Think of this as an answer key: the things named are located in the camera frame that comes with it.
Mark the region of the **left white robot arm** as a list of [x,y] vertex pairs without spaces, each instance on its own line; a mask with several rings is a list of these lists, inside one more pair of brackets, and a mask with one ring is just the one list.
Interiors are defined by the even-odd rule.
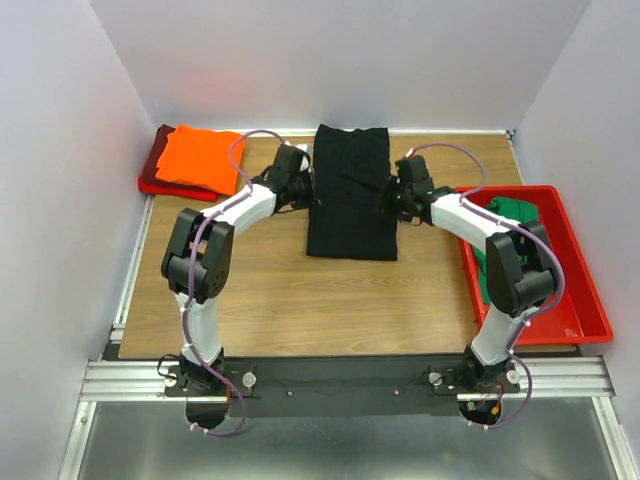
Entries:
[[311,146],[284,142],[273,163],[239,193],[213,207],[178,214],[161,274],[181,314],[179,377],[197,393],[212,394],[223,383],[217,297],[229,279],[234,240],[284,207],[304,209],[315,200]]

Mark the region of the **black t shirt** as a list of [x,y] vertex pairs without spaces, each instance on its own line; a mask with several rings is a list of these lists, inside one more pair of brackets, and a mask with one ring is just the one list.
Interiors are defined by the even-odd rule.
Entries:
[[395,261],[397,221],[377,210],[390,175],[386,128],[352,131],[321,124],[313,143],[318,203],[309,208],[306,254]]

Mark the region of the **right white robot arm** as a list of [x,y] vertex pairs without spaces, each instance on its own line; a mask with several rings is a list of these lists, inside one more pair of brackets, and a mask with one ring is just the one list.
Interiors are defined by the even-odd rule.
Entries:
[[564,273],[540,222],[517,223],[470,202],[467,193],[435,187],[420,155],[401,158],[396,171],[382,189],[381,212],[445,230],[485,256],[489,311],[452,377],[456,385],[483,391],[508,369],[533,318],[561,299]]

